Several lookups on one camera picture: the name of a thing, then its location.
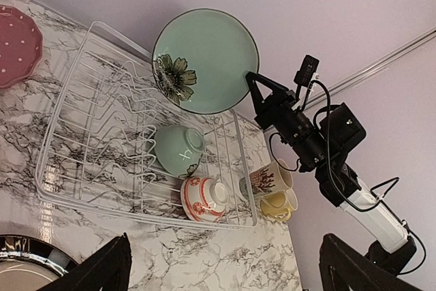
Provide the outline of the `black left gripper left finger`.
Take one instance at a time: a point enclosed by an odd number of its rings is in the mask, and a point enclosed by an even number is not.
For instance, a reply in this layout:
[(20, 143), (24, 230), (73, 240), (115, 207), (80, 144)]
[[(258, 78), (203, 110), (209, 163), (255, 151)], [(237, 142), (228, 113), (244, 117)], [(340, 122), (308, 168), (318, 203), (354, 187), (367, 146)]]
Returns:
[(40, 290), (127, 290), (131, 265), (130, 242), (123, 234), (114, 237), (71, 272)]

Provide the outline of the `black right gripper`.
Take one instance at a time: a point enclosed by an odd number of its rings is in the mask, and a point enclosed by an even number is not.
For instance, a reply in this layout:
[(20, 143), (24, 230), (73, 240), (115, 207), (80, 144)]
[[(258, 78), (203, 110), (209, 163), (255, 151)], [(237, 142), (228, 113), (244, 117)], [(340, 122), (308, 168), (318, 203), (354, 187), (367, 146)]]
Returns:
[[(295, 92), (254, 72), (248, 72), (245, 79), (256, 113), (255, 122), (264, 132), (269, 127), (274, 127), (280, 134), (291, 134), (292, 119), (296, 116), (292, 110), (296, 103)], [(267, 97), (262, 95), (260, 85), (270, 90)]]

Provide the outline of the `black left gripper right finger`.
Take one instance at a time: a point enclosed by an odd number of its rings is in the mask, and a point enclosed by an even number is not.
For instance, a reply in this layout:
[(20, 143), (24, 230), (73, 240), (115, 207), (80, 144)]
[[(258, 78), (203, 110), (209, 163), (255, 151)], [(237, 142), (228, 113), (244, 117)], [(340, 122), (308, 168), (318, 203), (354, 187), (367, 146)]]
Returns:
[(320, 276), (324, 290), (417, 290), (397, 276), (416, 253), (409, 236), (389, 254), (379, 242), (363, 256), (334, 234), (326, 234), (320, 247)]

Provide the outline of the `light green floral plate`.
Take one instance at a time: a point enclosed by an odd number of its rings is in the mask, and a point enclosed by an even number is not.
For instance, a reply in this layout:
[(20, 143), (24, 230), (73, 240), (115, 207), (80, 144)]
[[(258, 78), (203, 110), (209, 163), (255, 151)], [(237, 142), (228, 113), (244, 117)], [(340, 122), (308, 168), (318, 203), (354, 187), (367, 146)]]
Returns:
[(245, 76), (260, 70), (250, 31), (233, 15), (198, 8), (173, 18), (159, 33), (152, 71), (160, 92), (194, 114), (227, 111), (249, 94)]

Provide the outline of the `tall seashell ceramic mug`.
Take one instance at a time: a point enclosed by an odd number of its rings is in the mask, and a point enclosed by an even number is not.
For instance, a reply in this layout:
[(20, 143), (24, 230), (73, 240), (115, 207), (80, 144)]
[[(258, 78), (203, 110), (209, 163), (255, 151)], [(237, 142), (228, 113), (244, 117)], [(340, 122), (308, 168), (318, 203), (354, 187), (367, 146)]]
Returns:
[(282, 160), (271, 163), (249, 173), (248, 181), (243, 177), (238, 182), (238, 196), (243, 200), (249, 199), (248, 185), (254, 198), (260, 198), (267, 194), (280, 191), (287, 191), (293, 187), (293, 178), (290, 168)]

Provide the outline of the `black striped large plate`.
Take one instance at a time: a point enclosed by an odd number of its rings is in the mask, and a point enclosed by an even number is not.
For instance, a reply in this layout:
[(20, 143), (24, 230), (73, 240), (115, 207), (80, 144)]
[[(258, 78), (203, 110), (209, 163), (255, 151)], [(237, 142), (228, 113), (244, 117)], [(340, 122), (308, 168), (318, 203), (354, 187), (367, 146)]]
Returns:
[(39, 290), (77, 266), (50, 243), (19, 234), (1, 235), (2, 290)]

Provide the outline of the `yellow ceramic mug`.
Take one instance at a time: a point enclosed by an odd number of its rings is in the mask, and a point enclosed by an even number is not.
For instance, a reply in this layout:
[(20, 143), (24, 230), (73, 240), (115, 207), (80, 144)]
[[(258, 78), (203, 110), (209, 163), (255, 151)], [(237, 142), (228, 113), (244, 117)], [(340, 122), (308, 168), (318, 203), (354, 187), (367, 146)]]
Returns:
[(298, 210), (298, 199), (293, 189), (275, 192), (260, 200), (260, 210), (267, 218), (287, 222)]

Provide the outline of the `light green floral bowl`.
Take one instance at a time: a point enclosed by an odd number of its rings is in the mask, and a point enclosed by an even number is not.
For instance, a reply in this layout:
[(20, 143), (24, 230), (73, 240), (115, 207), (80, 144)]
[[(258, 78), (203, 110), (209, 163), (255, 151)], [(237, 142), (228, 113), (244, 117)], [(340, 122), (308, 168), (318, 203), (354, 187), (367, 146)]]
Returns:
[(183, 125), (160, 127), (154, 137), (155, 154), (172, 176), (186, 179), (198, 168), (204, 153), (203, 133)]

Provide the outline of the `pink dotted scalloped plate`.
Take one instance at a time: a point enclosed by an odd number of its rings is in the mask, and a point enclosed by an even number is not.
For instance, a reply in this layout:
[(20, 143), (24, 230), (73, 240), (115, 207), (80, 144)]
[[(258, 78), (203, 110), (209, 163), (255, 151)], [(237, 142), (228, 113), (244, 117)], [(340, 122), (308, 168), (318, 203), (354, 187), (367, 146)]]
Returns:
[(43, 36), (34, 20), (19, 9), (1, 6), (1, 88), (29, 77), (43, 53)]

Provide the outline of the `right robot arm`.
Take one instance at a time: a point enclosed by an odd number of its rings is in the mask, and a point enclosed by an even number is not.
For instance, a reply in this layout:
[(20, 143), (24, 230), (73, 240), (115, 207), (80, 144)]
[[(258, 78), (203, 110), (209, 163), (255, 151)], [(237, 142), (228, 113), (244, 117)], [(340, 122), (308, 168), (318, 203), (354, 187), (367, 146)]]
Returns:
[(297, 154), (299, 171), (314, 172), (322, 195), (375, 237), (367, 259), (395, 276), (407, 274), (418, 238), (346, 162), (366, 136), (352, 111), (344, 103), (333, 104), (325, 91), (326, 105), (316, 112), (325, 118), (309, 119), (298, 93), (254, 72), (245, 79), (260, 127), (275, 127), (281, 141)]

